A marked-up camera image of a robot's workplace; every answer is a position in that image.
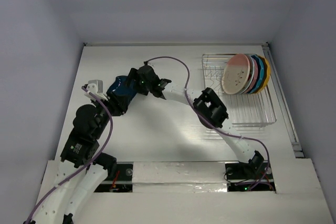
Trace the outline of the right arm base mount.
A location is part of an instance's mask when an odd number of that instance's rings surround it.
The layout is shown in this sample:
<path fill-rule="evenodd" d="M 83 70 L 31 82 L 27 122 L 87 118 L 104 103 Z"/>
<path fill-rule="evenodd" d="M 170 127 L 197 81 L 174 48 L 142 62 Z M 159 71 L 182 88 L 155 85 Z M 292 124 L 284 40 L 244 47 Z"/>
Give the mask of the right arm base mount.
<path fill-rule="evenodd" d="M 226 163 L 223 179 L 229 192 L 276 191 L 274 176 L 267 162 L 264 162 L 257 174 L 249 174 L 240 163 Z"/>

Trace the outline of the pink and cream plate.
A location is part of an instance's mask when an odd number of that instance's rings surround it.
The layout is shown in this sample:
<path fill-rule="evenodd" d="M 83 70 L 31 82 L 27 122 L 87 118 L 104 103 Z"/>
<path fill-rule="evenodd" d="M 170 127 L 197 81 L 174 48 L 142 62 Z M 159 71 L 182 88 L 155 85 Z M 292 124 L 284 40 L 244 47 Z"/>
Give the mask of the pink and cream plate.
<path fill-rule="evenodd" d="M 245 54 L 236 54 L 227 62 L 222 77 L 222 88 L 226 94 L 239 93 L 247 83 L 250 62 Z"/>

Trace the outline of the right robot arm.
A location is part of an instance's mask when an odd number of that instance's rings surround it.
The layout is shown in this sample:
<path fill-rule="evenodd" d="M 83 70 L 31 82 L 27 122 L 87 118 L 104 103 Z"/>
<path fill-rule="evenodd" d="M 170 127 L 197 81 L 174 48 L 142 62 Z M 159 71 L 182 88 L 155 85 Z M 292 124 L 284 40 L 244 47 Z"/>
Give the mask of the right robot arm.
<path fill-rule="evenodd" d="M 139 69 L 132 68 L 125 85 L 143 95 L 151 93 L 156 98 L 189 105 L 199 121 L 206 128 L 218 133 L 232 149 L 241 172 L 246 176 L 244 182 L 253 179 L 256 185 L 261 183 L 265 176 L 265 170 L 262 169 L 265 159 L 249 144 L 250 141 L 259 140 L 243 137 L 234 129 L 227 108 L 213 89 L 206 88 L 200 91 L 179 86 L 169 79 L 161 79 L 149 65 Z"/>

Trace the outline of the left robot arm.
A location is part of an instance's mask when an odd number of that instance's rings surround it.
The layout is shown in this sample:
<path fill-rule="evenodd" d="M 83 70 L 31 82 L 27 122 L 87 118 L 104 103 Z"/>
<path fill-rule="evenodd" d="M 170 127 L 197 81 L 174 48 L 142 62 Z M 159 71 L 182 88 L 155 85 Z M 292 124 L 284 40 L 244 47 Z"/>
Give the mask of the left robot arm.
<path fill-rule="evenodd" d="M 106 96 L 86 91 L 92 104 L 81 106 L 60 155 L 51 190 L 42 197 L 25 223 L 76 223 L 83 207 L 105 179 L 119 175 L 117 159 L 98 143 L 113 116 L 124 115 L 132 95 L 109 91 Z"/>

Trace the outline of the dark blue plate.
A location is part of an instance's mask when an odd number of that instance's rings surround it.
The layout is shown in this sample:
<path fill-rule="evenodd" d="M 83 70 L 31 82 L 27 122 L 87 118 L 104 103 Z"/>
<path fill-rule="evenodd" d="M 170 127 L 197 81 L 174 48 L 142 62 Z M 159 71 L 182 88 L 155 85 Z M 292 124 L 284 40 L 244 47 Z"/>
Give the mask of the dark blue plate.
<path fill-rule="evenodd" d="M 111 97 L 114 94 L 123 98 L 127 104 L 130 104 L 137 91 L 134 88 L 134 80 L 131 80 L 128 86 L 126 82 L 127 76 L 117 76 L 114 83 L 107 89 L 107 96 Z"/>

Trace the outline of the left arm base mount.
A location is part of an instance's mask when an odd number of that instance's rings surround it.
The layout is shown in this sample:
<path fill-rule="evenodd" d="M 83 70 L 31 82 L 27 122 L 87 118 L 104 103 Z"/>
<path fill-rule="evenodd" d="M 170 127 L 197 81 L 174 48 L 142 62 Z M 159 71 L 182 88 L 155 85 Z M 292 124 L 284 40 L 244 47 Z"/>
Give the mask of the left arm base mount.
<path fill-rule="evenodd" d="M 115 174 L 108 176 L 95 193 L 131 193 L 133 191 L 133 163 L 118 163 Z"/>

